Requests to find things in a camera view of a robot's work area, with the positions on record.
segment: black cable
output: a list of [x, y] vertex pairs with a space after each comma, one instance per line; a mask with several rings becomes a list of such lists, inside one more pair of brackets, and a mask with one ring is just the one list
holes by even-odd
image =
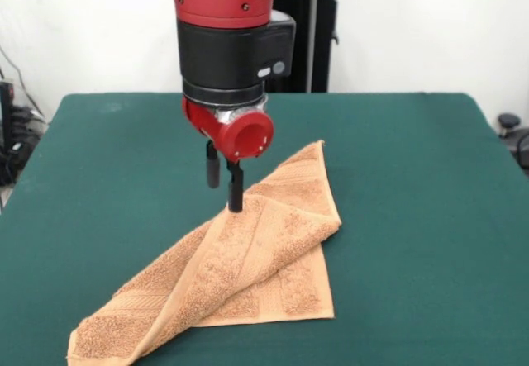
[[516, 144], [516, 159], [518, 161], [518, 165], [523, 167], [522, 165], [522, 143], [525, 139], [529, 139], [529, 131], [525, 135], [523, 135], [520, 139], [518, 139], [518, 142]]
[[5, 60], [7, 60], [7, 62], [15, 69], [15, 71], [17, 71], [18, 73], [18, 80], [20, 81], [20, 85], [21, 85], [21, 88], [22, 90], [24, 91], [24, 93], [26, 94], [27, 98], [29, 99], [30, 103], [33, 105], [33, 107], [39, 112], [39, 114], [41, 114], [42, 116], [44, 116], [44, 114], [42, 114], [42, 110], [39, 108], [39, 106], [36, 104], [35, 100], [33, 100], [33, 97], [31, 97], [31, 95], [27, 92], [27, 89], [26, 89], [26, 85], [24, 84], [24, 79], [22, 78], [22, 72], [20, 71], [20, 69], [18, 68], [18, 66], [16, 64], [13, 63], [13, 61], [11, 59], [9, 59], [9, 56], [6, 54], [6, 51], [3, 50], [2, 46], [0, 45], [0, 53], [3, 55], [3, 57], [5, 58]]

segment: table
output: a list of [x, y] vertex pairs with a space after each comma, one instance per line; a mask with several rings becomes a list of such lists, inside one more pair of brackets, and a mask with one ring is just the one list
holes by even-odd
[[[529, 364], [529, 182], [474, 101], [271, 98], [246, 184], [326, 141], [336, 319], [191, 329], [138, 364]], [[83, 317], [223, 207], [204, 151], [179, 95], [63, 101], [0, 218], [0, 364], [65, 364]]]

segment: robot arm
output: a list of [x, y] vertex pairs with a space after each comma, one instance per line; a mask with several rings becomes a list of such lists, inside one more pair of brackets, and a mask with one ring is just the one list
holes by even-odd
[[295, 22], [273, 0], [174, 0], [183, 109], [207, 142], [207, 181], [219, 184], [217, 152], [231, 171], [228, 207], [242, 210], [240, 161], [274, 137], [265, 81], [290, 75]]

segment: folded towel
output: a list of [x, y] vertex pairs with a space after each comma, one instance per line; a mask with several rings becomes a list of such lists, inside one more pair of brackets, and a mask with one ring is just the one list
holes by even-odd
[[321, 242], [341, 221], [323, 142], [245, 192], [243, 212], [204, 223], [84, 319], [69, 366], [133, 364], [194, 326], [332, 318]]

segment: black knob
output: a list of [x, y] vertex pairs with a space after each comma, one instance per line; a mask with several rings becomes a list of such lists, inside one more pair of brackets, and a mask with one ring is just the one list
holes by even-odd
[[503, 129], [510, 131], [520, 125], [522, 120], [520, 120], [519, 116], [515, 116], [514, 114], [501, 114], [498, 117], [498, 122]]

